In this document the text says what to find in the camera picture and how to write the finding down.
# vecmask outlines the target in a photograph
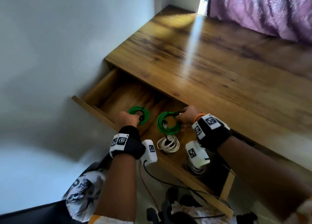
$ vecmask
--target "forearm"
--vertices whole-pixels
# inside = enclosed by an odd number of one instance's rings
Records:
[[[311,190],[291,171],[233,136],[217,152],[281,220],[312,195]]]
[[[114,157],[94,214],[135,221],[135,172],[135,158],[132,155],[122,153]]]

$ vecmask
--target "brown wire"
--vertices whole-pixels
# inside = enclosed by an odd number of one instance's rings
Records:
[[[145,184],[145,182],[144,182],[144,180],[143,180],[143,177],[142,177],[142,174],[141,174],[141,163],[138,164],[138,171],[139,171],[139,173],[140,173],[140,177],[141,177],[141,180],[142,180],[143,185],[145,186],[147,192],[148,192],[148,193],[150,194],[150,196],[152,197],[152,199],[153,199],[153,201],[154,201],[154,203],[155,203],[155,205],[156,205],[156,207],[157,207],[157,210],[158,210],[158,212],[159,212],[158,205],[157,205],[155,199],[153,198],[152,194],[150,193],[149,189],[146,187],[146,184]]]

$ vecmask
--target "hand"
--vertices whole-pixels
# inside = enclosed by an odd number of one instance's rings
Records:
[[[116,129],[119,131],[121,128],[132,125],[134,127],[138,127],[139,117],[138,115],[131,115],[127,112],[121,111],[115,119]]]
[[[192,125],[195,117],[200,114],[200,111],[194,106],[188,106],[183,109],[184,113],[176,117],[177,122],[182,122],[181,130],[185,131],[185,128]]]

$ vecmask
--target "green cable coil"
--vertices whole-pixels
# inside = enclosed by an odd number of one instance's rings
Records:
[[[146,110],[144,107],[135,106],[135,107],[131,107],[129,109],[128,113],[131,114],[131,115],[134,115],[138,111],[141,111],[143,113],[143,118],[144,118],[142,121],[139,122],[138,125],[143,125],[149,119],[149,111]]]
[[[176,125],[174,127],[167,127],[167,128],[163,127],[162,121],[168,116],[173,116],[175,118],[176,114],[174,112],[170,112],[170,111],[161,113],[157,118],[157,127],[158,127],[159,131],[164,133],[164,134],[174,135],[180,131],[181,123],[180,122],[176,123]]]

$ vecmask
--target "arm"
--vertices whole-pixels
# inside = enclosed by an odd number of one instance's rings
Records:
[[[194,118],[200,113],[194,106],[184,111],[176,117],[177,121],[183,123],[183,128],[193,124]],[[285,220],[312,196],[311,190],[295,174],[233,136],[222,143],[217,152],[242,182],[258,195],[261,203],[280,220]]]
[[[138,130],[133,128],[137,127],[138,123],[137,115],[130,115],[126,112],[120,112],[116,118],[116,128],[119,133],[128,133],[130,137],[140,141]],[[117,154],[113,158],[94,214],[134,222],[135,213],[135,158],[126,153]]]

